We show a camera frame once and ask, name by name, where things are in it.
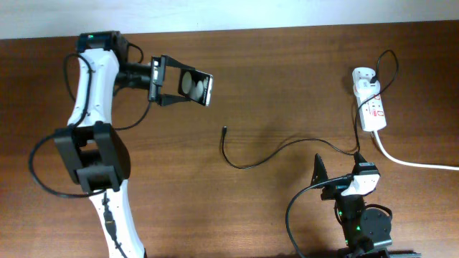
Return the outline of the white power strip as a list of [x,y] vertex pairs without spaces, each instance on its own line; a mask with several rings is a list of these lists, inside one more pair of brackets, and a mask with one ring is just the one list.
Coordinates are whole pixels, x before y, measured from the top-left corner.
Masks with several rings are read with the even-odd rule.
[[[369,67],[357,67],[352,72],[353,83],[360,79],[367,79],[371,82],[376,72]],[[387,125],[383,104],[380,95],[357,97],[359,115],[363,131],[373,132],[384,128]]]

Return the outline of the white usb charger adapter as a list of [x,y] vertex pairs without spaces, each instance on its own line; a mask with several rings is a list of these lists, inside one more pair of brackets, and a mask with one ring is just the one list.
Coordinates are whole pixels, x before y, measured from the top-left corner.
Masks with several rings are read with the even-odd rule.
[[360,79],[354,83],[353,89],[355,96],[367,97],[377,94],[380,91],[381,86],[379,81],[370,82],[367,79]]

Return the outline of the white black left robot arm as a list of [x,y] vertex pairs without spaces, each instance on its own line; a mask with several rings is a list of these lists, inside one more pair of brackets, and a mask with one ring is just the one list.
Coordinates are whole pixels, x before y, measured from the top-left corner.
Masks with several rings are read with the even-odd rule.
[[123,88],[145,90],[148,104],[196,100],[209,104],[212,76],[170,56],[149,64],[129,62],[133,47],[119,31],[83,33],[76,43],[80,64],[77,96],[67,128],[55,145],[81,197],[95,207],[110,257],[146,257],[128,200],[131,159],[112,123],[114,96]]

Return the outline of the black smartphone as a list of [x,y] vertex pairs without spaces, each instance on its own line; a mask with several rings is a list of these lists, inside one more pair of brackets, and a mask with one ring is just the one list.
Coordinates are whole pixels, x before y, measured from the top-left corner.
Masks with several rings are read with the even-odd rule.
[[210,106],[214,78],[199,70],[181,70],[178,93],[205,107]]

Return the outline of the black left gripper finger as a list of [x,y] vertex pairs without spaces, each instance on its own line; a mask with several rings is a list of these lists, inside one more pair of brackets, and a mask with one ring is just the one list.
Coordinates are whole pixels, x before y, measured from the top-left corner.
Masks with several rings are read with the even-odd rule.
[[160,94],[158,96],[158,104],[161,107],[173,105],[179,102],[189,102],[189,101],[191,101],[189,97],[184,97],[180,95]]
[[173,57],[170,57],[168,55],[164,55],[163,58],[165,59],[165,65],[168,67],[174,67],[174,68],[179,68],[181,70],[195,70],[194,67],[191,67],[189,65],[183,64]]

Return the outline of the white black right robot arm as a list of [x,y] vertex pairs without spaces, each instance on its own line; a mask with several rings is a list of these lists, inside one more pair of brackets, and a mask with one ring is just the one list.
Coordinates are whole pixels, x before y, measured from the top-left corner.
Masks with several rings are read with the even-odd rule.
[[359,153],[354,155],[354,162],[351,173],[329,178],[321,157],[316,154],[311,186],[322,190],[323,201],[335,201],[335,217],[346,242],[346,247],[337,251],[339,257],[385,257],[387,247],[392,244],[392,211],[364,200],[376,189],[380,172]]

